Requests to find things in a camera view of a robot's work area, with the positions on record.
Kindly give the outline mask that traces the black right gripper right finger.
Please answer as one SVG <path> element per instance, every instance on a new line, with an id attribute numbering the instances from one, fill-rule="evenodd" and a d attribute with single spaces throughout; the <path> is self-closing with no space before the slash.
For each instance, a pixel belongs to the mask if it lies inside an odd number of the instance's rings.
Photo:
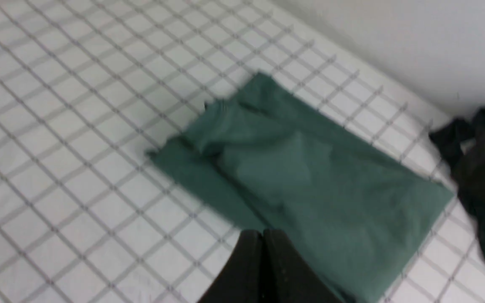
<path id="1" fill-rule="evenodd" d="M 340 303 L 281 230 L 264 230 L 265 303 Z"/>

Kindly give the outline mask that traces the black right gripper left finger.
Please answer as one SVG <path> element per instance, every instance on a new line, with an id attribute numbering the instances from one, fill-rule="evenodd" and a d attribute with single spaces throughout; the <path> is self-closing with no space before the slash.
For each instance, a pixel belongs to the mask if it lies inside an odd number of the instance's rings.
<path id="1" fill-rule="evenodd" d="M 199 303 L 258 303 L 263 240 L 256 230 L 239 234 L 225 266 Z"/>

